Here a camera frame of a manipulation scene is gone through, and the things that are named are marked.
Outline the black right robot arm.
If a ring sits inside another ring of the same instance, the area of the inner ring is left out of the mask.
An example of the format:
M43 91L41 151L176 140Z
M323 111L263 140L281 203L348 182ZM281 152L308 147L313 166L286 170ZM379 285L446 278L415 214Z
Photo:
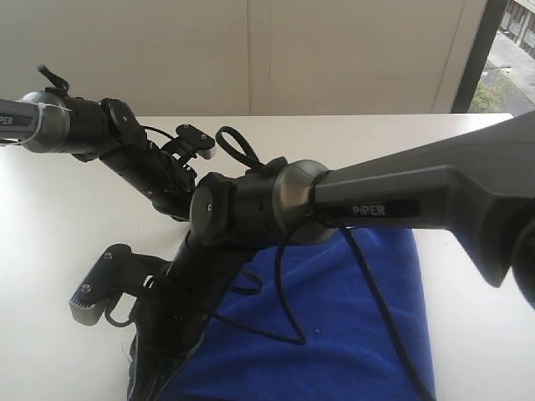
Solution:
M275 246L274 272L293 245L340 233L357 261L410 383L430 399L350 229L450 231L485 280L513 272L534 299L534 115L412 150L330 170L314 160L263 164L234 129L217 143L247 167L206 175L189 201L189 231L175 258L137 300L130 399L156 400L198 349L241 269Z

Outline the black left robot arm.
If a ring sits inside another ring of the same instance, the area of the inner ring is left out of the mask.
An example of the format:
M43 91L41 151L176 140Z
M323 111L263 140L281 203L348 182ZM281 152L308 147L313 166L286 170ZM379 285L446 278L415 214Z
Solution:
M1 102L1 143L36 154L99 160L161 214L187 221L195 173L151 141L130 107L35 91Z

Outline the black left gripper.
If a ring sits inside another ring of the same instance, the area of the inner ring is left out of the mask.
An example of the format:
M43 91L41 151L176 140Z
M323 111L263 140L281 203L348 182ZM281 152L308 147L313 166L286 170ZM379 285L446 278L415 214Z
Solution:
M152 141L126 145L99 160L141 193L163 215L188 221L196 172Z

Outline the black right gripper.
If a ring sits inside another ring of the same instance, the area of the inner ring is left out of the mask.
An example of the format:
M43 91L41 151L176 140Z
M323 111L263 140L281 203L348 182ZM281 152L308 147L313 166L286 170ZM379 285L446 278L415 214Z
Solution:
M130 346L128 400L156 400L200 346L211 315L234 275L176 283L154 275L130 310L135 337Z

